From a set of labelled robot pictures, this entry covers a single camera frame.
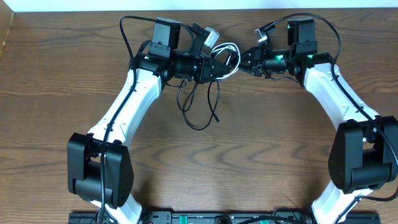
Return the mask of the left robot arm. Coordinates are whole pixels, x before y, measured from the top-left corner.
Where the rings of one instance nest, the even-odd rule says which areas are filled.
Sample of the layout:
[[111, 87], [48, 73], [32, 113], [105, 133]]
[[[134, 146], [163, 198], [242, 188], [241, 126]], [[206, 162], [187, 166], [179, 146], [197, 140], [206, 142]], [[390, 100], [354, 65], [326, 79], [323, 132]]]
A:
[[98, 206], [85, 223], [138, 223], [142, 206], [131, 190], [134, 173], [129, 145], [149, 106], [172, 78], [184, 83], [214, 83], [229, 73], [214, 54], [219, 34], [211, 27], [185, 26], [154, 19], [154, 33], [136, 53], [115, 101], [86, 134], [72, 134], [67, 144], [68, 190]]

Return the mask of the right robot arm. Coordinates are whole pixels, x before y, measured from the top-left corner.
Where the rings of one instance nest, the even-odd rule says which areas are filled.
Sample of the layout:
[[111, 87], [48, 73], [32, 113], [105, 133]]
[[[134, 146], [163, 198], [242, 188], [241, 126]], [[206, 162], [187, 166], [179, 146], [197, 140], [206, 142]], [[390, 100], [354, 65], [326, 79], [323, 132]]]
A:
[[287, 23], [288, 47], [276, 50], [275, 22], [257, 28], [259, 44], [241, 55], [240, 69], [255, 77], [295, 80], [319, 102], [336, 135], [328, 158], [330, 181], [302, 223], [345, 223], [361, 200], [397, 178], [397, 120], [381, 116], [348, 85], [336, 58], [318, 51], [313, 16]]

